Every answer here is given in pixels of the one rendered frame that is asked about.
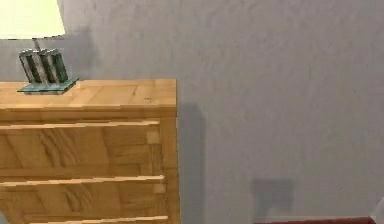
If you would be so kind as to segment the wooden chest of drawers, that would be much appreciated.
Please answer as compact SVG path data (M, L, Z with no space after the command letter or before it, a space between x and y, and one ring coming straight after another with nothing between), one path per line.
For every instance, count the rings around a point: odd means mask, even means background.
M6 224L181 224L174 79L0 82Z

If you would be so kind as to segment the table lamp with white shade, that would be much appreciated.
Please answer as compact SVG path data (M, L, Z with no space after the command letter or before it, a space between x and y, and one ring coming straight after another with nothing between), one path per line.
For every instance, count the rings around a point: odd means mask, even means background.
M35 46L19 53L28 79L19 92L61 95L76 84L78 79L68 76L61 52L42 48L38 42L64 34L58 0L0 0L0 40L32 40Z

